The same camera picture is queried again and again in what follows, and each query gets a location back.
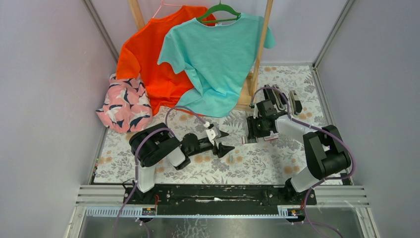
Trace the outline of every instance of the pink pillow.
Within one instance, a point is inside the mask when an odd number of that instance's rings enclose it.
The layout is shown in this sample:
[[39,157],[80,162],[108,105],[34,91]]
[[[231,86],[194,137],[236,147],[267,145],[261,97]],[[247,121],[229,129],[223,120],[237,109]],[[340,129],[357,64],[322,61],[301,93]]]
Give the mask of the pink pillow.
[[137,78],[109,78],[102,108],[96,110],[102,123],[120,133],[143,130],[152,121],[152,108],[144,83]]

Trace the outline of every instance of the green hanger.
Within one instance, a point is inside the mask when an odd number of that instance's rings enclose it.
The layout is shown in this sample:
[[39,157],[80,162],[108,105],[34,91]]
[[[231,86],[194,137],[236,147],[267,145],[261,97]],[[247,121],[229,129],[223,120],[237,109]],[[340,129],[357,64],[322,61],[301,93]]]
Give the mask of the green hanger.
[[[225,20],[214,20],[214,21],[203,21],[204,18],[210,16],[210,14],[217,12],[217,11],[227,11],[232,15],[235,15],[236,18],[230,18],[230,19],[225,19]],[[240,17],[241,13],[239,12],[235,12],[235,10],[233,10],[233,8],[229,5],[226,4],[222,4],[222,1],[220,0],[219,4],[210,7],[206,13],[204,13],[204,15],[197,17],[197,20],[203,24],[205,23],[215,23],[215,22],[223,22],[223,21],[235,21],[238,20]]]

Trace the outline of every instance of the floral tablecloth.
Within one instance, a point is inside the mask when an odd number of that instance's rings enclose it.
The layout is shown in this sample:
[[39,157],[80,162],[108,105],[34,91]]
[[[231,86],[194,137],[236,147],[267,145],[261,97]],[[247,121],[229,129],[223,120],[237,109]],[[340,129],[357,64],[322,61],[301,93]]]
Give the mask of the floral tablecloth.
[[[314,125],[326,125],[314,81],[308,66],[261,66],[258,86],[278,84],[286,93],[296,90],[302,101],[303,111],[299,119]],[[262,92],[256,102],[263,99]],[[151,125],[164,122],[169,108],[162,107],[153,117]],[[219,159],[210,151],[192,156],[191,163],[177,171],[168,160],[156,166],[156,183],[216,183],[216,184],[284,184],[291,176],[306,166],[303,145],[286,135],[276,140],[254,144],[242,144],[242,136],[248,133],[246,117],[249,112],[232,110],[225,118],[205,117],[229,133],[220,139],[224,145],[235,146],[225,157]],[[202,123],[193,115],[173,110],[168,127],[178,139],[193,132],[198,138],[206,136]],[[102,155],[95,171],[95,183],[120,183],[134,177],[134,156],[128,140],[134,133],[121,134],[108,130]],[[329,180],[327,184],[341,184]]]

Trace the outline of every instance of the teal t-shirt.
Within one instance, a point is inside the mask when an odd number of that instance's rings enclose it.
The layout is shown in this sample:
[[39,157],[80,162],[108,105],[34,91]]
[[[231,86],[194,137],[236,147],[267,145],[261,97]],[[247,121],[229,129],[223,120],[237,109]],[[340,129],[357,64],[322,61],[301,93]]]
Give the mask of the teal t-shirt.
[[[212,116],[229,115],[257,57],[264,18],[241,13],[229,25],[209,27],[197,19],[173,27],[165,36],[158,64],[168,62],[178,74],[185,70],[195,88],[177,105]],[[264,47],[272,48],[268,28]]]

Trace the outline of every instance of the clothes hanger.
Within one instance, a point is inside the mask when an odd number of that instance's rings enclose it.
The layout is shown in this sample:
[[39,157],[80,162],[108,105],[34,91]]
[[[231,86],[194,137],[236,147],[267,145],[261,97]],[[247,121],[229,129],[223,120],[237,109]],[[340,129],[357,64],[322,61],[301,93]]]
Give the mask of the clothes hanger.
[[163,3],[163,0],[160,0],[160,6],[159,6],[158,10],[156,11],[156,13],[152,16],[152,18],[154,18],[157,15],[157,13],[159,12],[159,10],[162,8],[163,5],[165,5],[165,6],[180,6],[180,7],[182,7],[182,5],[166,4],[166,3]]
[[[227,11],[232,15],[235,15],[236,18],[230,18],[230,19],[225,19],[225,20],[214,20],[214,21],[203,21],[204,18],[210,16],[210,14],[217,12],[217,11]],[[210,7],[206,13],[204,13],[204,15],[197,17],[197,20],[203,24],[205,23],[215,23],[215,22],[223,22],[223,21],[234,21],[234,20],[238,20],[239,16],[241,15],[241,13],[236,12],[235,10],[233,10],[233,8],[229,5],[226,4],[222,4],[222,1],[219,1],[219,4]]]

